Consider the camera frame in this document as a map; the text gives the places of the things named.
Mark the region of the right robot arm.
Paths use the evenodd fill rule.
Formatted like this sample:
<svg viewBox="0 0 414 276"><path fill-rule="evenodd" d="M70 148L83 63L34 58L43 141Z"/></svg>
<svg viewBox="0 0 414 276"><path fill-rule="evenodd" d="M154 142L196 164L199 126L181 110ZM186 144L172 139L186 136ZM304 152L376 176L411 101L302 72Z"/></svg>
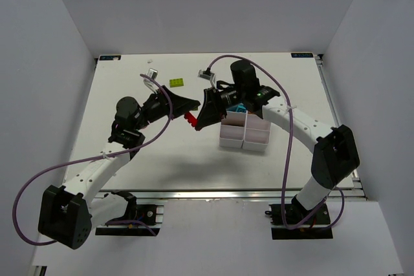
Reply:
<svg viewBox="0 0 414 276"><path fill-rule="evenodd" d="M352 130L346 125L332 127L295 108L279 85L276 89L260 83L259 65L235 56L230 65L232 82L220 81L204 90L204 101L194 128L201 129L221 122L227 109L239 103L248 112L286 131L287 156L294 140L311 153L311 177L292 199L292 210L307 217L327 195L359 165L360 159Z"/></svg>

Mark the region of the red lego brick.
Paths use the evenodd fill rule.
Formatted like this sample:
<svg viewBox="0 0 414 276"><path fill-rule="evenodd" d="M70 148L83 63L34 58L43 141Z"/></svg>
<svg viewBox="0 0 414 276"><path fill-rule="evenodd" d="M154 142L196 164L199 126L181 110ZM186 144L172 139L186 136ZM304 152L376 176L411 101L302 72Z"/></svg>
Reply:
<svg viewBox="0 0 414 276"><path fill-rule="evenodd" d="M184 114L184 119L193 127L196 128L197 126L197 119L194 115L190 112Z"/></svg>

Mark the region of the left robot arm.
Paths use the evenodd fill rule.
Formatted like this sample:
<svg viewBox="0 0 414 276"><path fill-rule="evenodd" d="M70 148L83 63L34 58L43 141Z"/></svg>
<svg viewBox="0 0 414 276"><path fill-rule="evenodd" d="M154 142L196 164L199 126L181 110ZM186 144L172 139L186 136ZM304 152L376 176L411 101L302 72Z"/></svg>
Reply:
<svg viewBox="0 0 414 276"><path fill-rule="evenodd" d="M144 144L140 132L163 117L185 115L200 105L162 86L143 105L130 96L116 104L111 134L101 155L61 186L49 186L43 193L38 231L71 249L78 249L91 231L105 224L137 224L142 220L136 196L114 190L97 200L101 188L127 165Z"/></svg>

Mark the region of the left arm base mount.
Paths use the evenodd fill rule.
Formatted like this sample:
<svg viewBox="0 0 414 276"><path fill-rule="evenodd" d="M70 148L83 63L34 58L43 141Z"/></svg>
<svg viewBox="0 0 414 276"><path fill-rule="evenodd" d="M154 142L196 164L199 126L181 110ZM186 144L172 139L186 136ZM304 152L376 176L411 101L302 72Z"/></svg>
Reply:
<svg viewBox="0 0 414 276"><path fill-rule="evenodd" d="M93 201L91 209L96 236L156 237L164 206L145 203L127 191L111 191Z"/></svg>

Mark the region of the teal curved lego brick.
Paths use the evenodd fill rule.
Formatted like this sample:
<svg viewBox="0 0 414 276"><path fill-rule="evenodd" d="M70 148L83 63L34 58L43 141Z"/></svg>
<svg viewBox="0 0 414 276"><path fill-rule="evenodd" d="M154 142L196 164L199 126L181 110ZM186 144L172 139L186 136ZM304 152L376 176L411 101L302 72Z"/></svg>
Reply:
<svg viewBox="0 0 414 276"><path fill-rule="evenodd" d="M231 106L226 109L229 112L239 112L239 113L246 113L246 107L240 103L238 105Z"/></svg>

